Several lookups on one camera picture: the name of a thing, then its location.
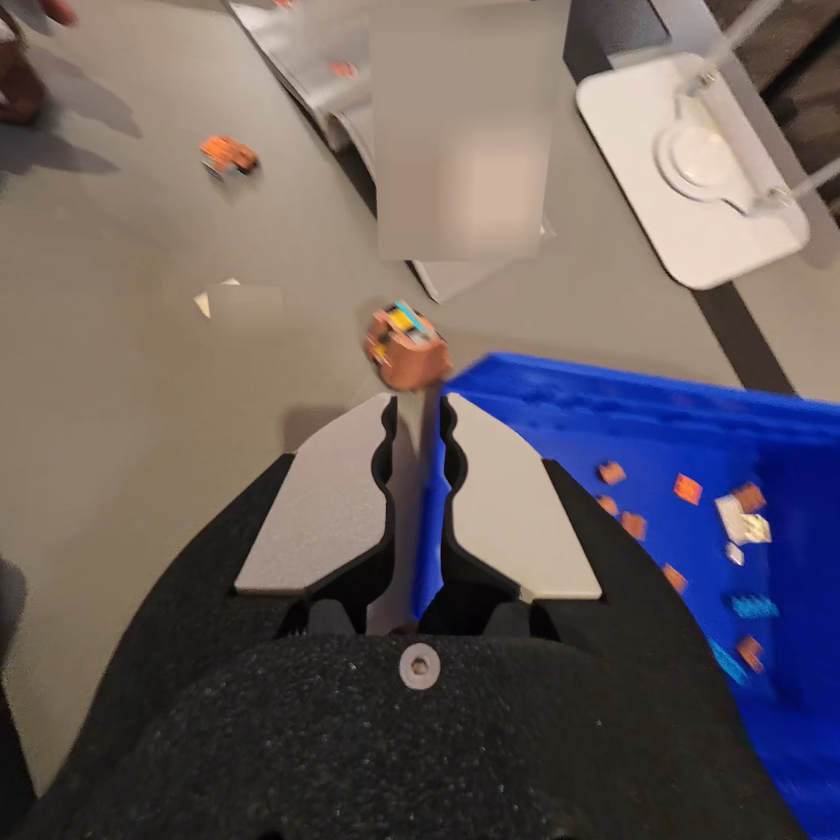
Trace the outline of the pile of brown bricks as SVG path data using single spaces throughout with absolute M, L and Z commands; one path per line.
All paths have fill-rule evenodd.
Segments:
M 615 461 L 607 461 L 599 465 L 596 469 L 596 474 L 602 483 L 610 487 L 621 483 L 627 477 L 623 467 Z M 728 495 L 735 496 L 735 498 L 740 501 L 742 509 L 747 513 L 760 514 L 760 511 L 767 506 L 767 500 L 763 491 L 754 482 L 747 482 L 731 491 Z M 616 501 L 612 497 L 606 495 L 597 496 L 595 500 L 604 511 L 606 511 L 614 519 L 617 519 L 623 530 L 630 534 L 636 541 L 642 542 L 645 540 L 647 522 L 641 515 L 631 511 L 620 510 Z M 682 596 L 686 593 L 689 582 L 677 568 L 670 563 L 664 563 L 661 567 L 661 571 L 663 576 L 678 595 Z M 759 640 L 752 635 L 747 635 L 738 641 L 736 644 L 736 654 L 732 656 L 753 674 L 760 675 L 764 671 L 762 655 L 763 646 L 760 644 Z

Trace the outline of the grey instruction booklet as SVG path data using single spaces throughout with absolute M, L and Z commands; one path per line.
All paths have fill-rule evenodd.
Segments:
M 437 302 L 539 256 L 569 2 L 229 2 Z

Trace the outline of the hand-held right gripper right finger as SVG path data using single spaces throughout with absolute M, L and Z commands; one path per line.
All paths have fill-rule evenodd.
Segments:
M 603 590 L 539 452 L 461 394 L 441 401 L 445 585 L 525 603 L 598 601 Z

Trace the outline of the person's left hand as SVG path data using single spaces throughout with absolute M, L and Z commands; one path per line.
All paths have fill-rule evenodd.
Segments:
M 46 101 L 46 88 L 17 41 L 1 44 L 1 124 L 30 125 Z

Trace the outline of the blue plastic bin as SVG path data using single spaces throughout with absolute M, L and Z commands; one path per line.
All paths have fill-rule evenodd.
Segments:
M 599 602 L 545 602 L 535 625 L 563 665 L 539 686 L 593 734 L 563 724 L 563 779 L 604 810 L 607 838 L 838 838 L 838 406 L 798 397 L 490 353 L 443 388 L 508 425 L 549 463 L 602 581 Z M 626 472 L 608 486 L 596 469 Z M 672 492 L 697 480 L 694 507 Z M 772 542 L 727 541 L 715 499 L 754 482 Z M 636 541 L 595 498 L 641 515 Z M 678 595 L 662 574 L 688 580 Z M 774 619 L 743 621 L 738 593 L 768 596 Z M 737 686 L 747 635 L 764 671 Z

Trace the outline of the grey desk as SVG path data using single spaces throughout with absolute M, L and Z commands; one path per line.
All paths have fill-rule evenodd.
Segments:
M 276 457 L 379 390 L 405 299 L 459 368 L 492 350 L 838 402 L 838 261 L 695 297 L 658 263 L 561 78 L 538 259 L 441 306 L 377 254 L 360 188 L 219 2 L 79 2 L 29 32 L 51 93 L 2 127 L 3 682 L 43 794 L 174 557 Z M 257 153 L 223 181 L 198 150 Z M 194 297 L 210 290 L 211 318 Z

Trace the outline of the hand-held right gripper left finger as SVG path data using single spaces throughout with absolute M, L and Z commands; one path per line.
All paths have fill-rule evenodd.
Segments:
M 368 613 L 395 566 L 396 429 L 396 397 L 376 394 L 298 448 L 235 580 L 238 595 Z

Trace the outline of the white tablet stand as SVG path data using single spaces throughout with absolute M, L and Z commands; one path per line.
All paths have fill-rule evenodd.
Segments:
M 818 194 L 736 48 L 781 2 L 750 2 L 720 30 L 703 2 L 651 2 L 670 35 L 647 58 L 583 79 L 576 107 L 661 265 L 708 291 L 795 255 L 838 261 Z

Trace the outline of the orange grey brick assembly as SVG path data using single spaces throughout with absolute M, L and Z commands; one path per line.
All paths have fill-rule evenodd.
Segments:
M 249 175 L 260 167 L 256 152 L 227 135 L 212 135 L 200 143 L 198 150 L 207 171 L 223 181 L 233 170 Z

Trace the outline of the brown yellow brick assembly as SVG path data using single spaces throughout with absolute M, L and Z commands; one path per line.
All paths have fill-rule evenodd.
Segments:
M 364 350 L 383 383 L 396 392 L 419 392 L 453 370 L 448 343 L 419 311 L 404 301 L 376 311 Z

